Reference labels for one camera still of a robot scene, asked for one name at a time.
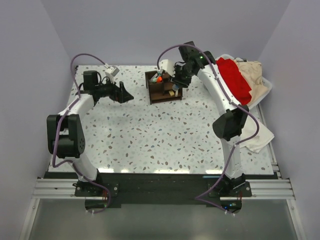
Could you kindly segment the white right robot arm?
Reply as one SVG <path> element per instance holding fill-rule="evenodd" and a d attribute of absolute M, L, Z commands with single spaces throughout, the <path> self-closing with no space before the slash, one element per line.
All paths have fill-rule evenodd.
<path fill-rule="evenodd" d="M 224 168 L 216 186 L 230 197 L 235 196 L 246 181 L 241 165 L 240 142 L 249 107 L 241 104 L 229 89 L 218 64 L 209 51 L 202 51 L 194 42 L 178 44 L 181 63 L 172 63 L 170 80 L 179 89 L 188 88 L 193 77 L 206 87 L 217 107 L 219 117 L 213 122 L 214 134 L 221 140 Z"/>

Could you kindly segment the brown wooden desk organizer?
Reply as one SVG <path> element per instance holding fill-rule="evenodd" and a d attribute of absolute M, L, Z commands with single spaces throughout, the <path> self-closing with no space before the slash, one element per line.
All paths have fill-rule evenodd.
<path fill-rule="evenodd" d="M 170 75 L 168 73 L 164 73 L 162 77 L 162 82 L 150 83 L 151 77 L 156 74 L 157 71 L 146 71 L 144 73 L 145 76 L 145 85 L 148 91 L 149 103 L 163 103 L 170 102 L 175 100 L 183 99 L 183 90 L 178 90 L 178 96 L 170 96 L 169 91 L 173 91 L 172 86 L 173 83 L 170 81 Z"/>

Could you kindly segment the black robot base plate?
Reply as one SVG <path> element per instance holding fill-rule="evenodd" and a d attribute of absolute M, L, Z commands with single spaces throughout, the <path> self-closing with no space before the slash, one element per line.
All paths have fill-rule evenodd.
<path fill-rule="evenodd" d="M 245 180 L 236 188 L 216 186 L 218 179 L 207 174 L 99 173 L 93 182 L 82 182 L 75 173 L 47 172 L 45 180 L 71 185 L 72 194 L 84 198 L 85 209 L 103 210 L 122 205 L 206 205 L 233 213 L 242 208 L 242 198 L 251 197 Z"/>

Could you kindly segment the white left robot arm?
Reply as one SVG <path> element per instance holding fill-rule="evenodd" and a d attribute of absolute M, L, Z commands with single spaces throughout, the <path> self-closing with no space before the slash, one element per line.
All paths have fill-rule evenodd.
<path fill-rule="evenodd" d="M 97 180 L 99 171 L 90 162 L 86 152 L 86 140 L 82 127 L 82 118 L 93 109 L 101 98 L 110 98 L 120 104 L 134 99 L 126 90 L 124 83 L 114 81 L 119 69 L 112 67 L 104 71 L 99 80 L 96 70 L 83 72 L 83 90 L 58 114 L 46 119 L 48 150 L 52 154 L 52 167 L 58 168 L 69 164 L 81 182 L 87 182 L 86 191 L 92 196 L 99 196 L 104 184 Z"/>

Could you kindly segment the blue pen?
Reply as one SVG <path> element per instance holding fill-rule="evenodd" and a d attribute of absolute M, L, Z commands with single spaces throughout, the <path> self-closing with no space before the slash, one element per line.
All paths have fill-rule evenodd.
<path fill-rule="evenodd" d="M 221 175 L 203 175 L 203 179 L 219 179 Z"/>

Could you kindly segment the white green-capped pen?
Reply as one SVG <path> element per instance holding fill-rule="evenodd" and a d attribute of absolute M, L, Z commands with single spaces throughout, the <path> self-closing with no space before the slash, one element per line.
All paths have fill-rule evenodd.
<path fill-rule="evenodd" d="M 151 79 L 157 79 L 159 76 L 158 76 L 158 73 L 156 73 L 156 74 L 154 74 L 152 77 L 151 77 Z"/>

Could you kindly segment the blue glue stick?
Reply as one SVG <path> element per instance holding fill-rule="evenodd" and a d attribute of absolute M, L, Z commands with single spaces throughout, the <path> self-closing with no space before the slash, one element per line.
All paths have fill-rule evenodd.
<path fill-rule="evenodd" d="M 179 86 L 177 86 L 176 84 L 172 86 L 172 90 L 175 92 L 178 91 L 179 89 L 180 89 Z"/>

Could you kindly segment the orange highlighter marker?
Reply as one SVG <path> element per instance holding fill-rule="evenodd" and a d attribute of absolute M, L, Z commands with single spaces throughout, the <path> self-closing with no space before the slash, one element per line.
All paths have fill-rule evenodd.
<path fill-rule="evenodd" d="M 160 83 L 160 82 L 162 82 L 162 81 L 163 81 L 163 78 L 162 78 L 161 76 L 158 77 L 157 80 L 156 80 L 157 83 Z"/>

